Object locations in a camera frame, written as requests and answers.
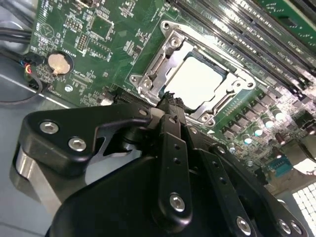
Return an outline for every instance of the screw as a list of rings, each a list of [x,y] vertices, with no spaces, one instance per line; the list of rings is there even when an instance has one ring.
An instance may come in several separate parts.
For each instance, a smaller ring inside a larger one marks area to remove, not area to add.
[[[206,122],[206,121],[208,121],[208,119],[209,119],[208,115],[203,115],[201,117],[202,122]]]
[[[218,146],[218,147],[217,147],[217,149],[218,149],[221,153],[225,154],[225,150],[224,150],[224,148],[222,148],[222,147]]]
[[[284,232],[286,232],[287,234],[291,234],[291,229],[283,220],[279,220],[278,224],[280,225],[282,230],[284,230]]]
[[[65,86],[65,91],[66,92],[72,92],[73,91],[73,87],[71,85],[66,85]]]
[[[298,225],[295,224],[295,222],[291,221],[291,225],[293,229],[296,230],[297,233],[299,233],[300,235],[302,234],[302,230],[298,227]]]
[[[42,122],[39,125],[39,128],[41,129],[42,132],[47,133],[47,134],[54,134],[56,132],[58,132],[59,127],[57,124],[55,124],[54,122]]]
[[[177,48],[181,45],[181,40],[178,37],[173,37],[170,41],[171,47]]]
[[[240,216],[236,219],[237,226],[239,229],[246,235],[251,235],[251,228],[250,225]]]
[[[194,128],[194,127],[190,127],[190,130],[192,131],[192,133],[197,134],[198,131]]]
[[[144,111],[144,110],[139,110],[139,113],[140,113],[141,115],[143,115],[143,116],[146,116],[146,115],[147,115],[147,112]]]
[[[86,149],[87,145],[84,140],[80,138],[72,138],[68,142],[68,146],[76,152],[82,152]]]
[[[173,207],[173,209],[175,209],[178,212],[184,211],[186,205],[185,205],[183,199],[179,195],[172,194],[170,196],[169,201],[170,201],[170,204]]]
[[[171,117],[169,118],[169,121],[172,122],[172,123],[174,123],[174,124],[177,123],[177,121],[176,121],[175,119],[171,118]]]
[[[153,85],[153,82],[150,79],[145,79],[143,83],[145,88],[150,88]]]
[[[248,166],[248,167],[252,167],[252,166],[253,166],[253,161],[252,161],[252,160],[248,161],[248,162],[247,162],[247,166]]]

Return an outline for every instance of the electronic component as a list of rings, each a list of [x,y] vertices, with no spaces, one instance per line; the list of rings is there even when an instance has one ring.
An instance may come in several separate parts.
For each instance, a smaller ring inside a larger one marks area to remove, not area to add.
[[[263,111],[267,110],[267,108],[260,104],[258,101],[253,101],[250,103],[250,105],[258,113],[262,113]]]
[[[285,144],[285,140],[280,133],[277,132],[275,134],[275,138],[276,138],[277,142],[279,142],[282,146]]]
[[[224,127],[223,128],[223,134],[225,137],[227,137],[228,139],[232,139],[235,135],[234,132],[228,128],[228,127]]]
[[[234,143],[229,143],[229,144],[228,144],[228,151],[229,151],[230,153],[234,153],[234,152],[236,151],[236,148],[235,148]]]
[[[249,119],[253,120],[258,117],[258,115],[250,108],[246,107],[243,110],[243,114]]]
[[[249,145],[250,143],[252,143],[252,138],[250,137],[248,133],[242,135],[242,139],[246,145]]]
[[[48,66],[53,71],[54,75],[65,75],[69,73],[73,67],[74,62],[72,58],[65,52],[55,51],[48,56]]]
[[[243,127],[246,127],[250,123],[250,121],[244,115],[241,114],[236,115],[235,119],[237,123]]]
[[[284,155],[268,163],[267,167],[270,171],[274,173],[275,177],[281,177],[293,169],[293,165]]]
[[[266,105],[270,105],[275,102],[274,99],[272,99],[269,95],[266,94],[261,96],[260,101]]]
[[[76,0],[76,2],[79,2],[80,4],[88,8],[96,7],[100,4],[100,0]]]
[[[294,119],[297,126],[303,130],[306,130],[310,135],[315,134],[316,119],[308,111],[298,118]]]
[[[274,158],[280,159],[282,157],[282,152],[277,147],[272,147],[272,154]]]
[[[266,128],[272,128],[274,123],[269,117],[263,117],[262,122]]]
[[[230,129],[238,134],[241,131],[241,126],[236,122],[231,122]]]
[[[272,110],[273,116],[276,118],[276,120],[283,120],[285,118],[285,114],[282,113],[279,109]]]
[[[261,127],[259,127],[258,125],[254,125],[251,130],[254,132],[256,137],[260,137],[263,133],[263,130]]]

